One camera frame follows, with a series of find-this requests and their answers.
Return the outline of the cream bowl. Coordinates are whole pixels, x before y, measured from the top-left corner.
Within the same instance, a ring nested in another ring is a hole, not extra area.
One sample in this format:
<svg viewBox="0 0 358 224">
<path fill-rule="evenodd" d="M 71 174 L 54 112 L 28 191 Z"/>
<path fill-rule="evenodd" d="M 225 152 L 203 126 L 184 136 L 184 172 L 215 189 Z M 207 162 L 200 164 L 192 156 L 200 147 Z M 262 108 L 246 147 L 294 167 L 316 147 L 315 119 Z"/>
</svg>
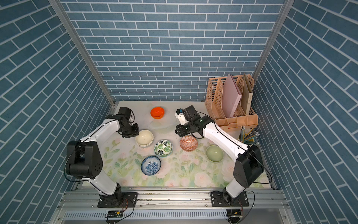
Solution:
<svg viewBox="0 0 358 224">
<path fill-rule="evenodd" d="M 154 139 L 153 133 L 149 130 L 141 130 L 139 131 L 139 135 L 135 137 L 135 140 L 141 144 L 146 144 Z"/>
</svg>

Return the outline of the light green bowl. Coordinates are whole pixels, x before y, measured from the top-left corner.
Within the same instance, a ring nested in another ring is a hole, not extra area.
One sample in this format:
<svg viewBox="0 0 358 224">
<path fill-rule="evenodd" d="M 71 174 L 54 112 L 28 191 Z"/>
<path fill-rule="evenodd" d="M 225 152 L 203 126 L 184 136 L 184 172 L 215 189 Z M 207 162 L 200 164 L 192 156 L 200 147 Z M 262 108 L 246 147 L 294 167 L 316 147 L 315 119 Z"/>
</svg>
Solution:
<svg viewBox="0 0 358 224">
<path fill-rule="evenodd" d="M 210 145 L 206 149 L 206 157 L 213 163 L 219 163 L 224 158 L 224 152 L 217 145 Z"/>
</svg>

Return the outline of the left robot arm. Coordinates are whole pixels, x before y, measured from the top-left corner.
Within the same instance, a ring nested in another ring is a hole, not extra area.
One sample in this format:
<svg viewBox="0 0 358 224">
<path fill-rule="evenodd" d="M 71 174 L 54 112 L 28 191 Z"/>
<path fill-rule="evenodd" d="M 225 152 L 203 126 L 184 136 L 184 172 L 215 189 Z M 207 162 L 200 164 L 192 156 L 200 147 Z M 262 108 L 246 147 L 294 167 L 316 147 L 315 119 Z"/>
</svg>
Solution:
<svg viewBox="0 0 358 224">
<path fill-rule="evenodd" d="M 78 182 L 89 182 L 100 195 L 109 197 L 118 195 L 120 185 L 112 181 L 103 170 L 105 151 L 100 147 L 114 133 L 123 138 L 139 135 L 139 126 L 133 111 L 120 107 L 117 114 L 108 115 L 99 127 L 87 136 L 67 144 L 67 156 L 64 175 L 71 175 Z"/>
</svg>

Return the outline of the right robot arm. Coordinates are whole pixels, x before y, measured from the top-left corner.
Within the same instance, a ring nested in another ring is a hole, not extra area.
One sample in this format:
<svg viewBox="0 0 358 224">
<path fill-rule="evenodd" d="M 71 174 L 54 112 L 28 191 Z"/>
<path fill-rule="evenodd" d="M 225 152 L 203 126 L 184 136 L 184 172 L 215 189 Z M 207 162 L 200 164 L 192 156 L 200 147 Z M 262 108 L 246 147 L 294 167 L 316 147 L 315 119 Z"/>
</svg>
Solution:
<svg viewBox="0 0 358 224">
<path fill-rule="evenodd" d="M 234 179 L 224 188 L 222 198 L 228 205 L 239 202 L 239 195 L 265 171 L 259 147 L 244 144 L 223 131 L 208 115 L 201 117 L 191 105 L 177 109 L 175 117 L 180 124 L 175 133 L 184 137 L 199 133 L 220 147 L 234 162 Z"/>
</svg>

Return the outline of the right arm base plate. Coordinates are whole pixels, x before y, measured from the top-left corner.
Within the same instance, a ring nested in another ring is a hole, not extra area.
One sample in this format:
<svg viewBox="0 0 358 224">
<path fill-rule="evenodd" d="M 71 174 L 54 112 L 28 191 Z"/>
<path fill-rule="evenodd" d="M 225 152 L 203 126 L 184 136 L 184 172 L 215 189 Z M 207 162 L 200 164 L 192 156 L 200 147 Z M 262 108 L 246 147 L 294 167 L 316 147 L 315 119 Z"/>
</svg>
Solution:
<svg viewBox="0 0 358 224">
<path fill-rule="evenodd" d="M 210 193 L 211 203 L 213 207 L 247 207 L 249 201 L 246 192 L 240 193 L 237 197 L 231 197 L 225 190 L 212 191 Z"/>
</svg>

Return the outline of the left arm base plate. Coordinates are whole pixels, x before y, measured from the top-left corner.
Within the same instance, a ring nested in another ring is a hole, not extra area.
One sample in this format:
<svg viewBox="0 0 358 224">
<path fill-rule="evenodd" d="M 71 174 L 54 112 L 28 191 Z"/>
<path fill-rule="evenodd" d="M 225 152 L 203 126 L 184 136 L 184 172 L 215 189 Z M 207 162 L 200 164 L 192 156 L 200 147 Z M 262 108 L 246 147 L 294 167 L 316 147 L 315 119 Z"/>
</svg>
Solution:
<svg viewBox="0 0 358 224">
<path fill-rule="evenodd" d="M 137 192 L 122 192 L 113 195 L 99 195 L 98 208 L 134 208 L 138 197 Z"/>
</svg>

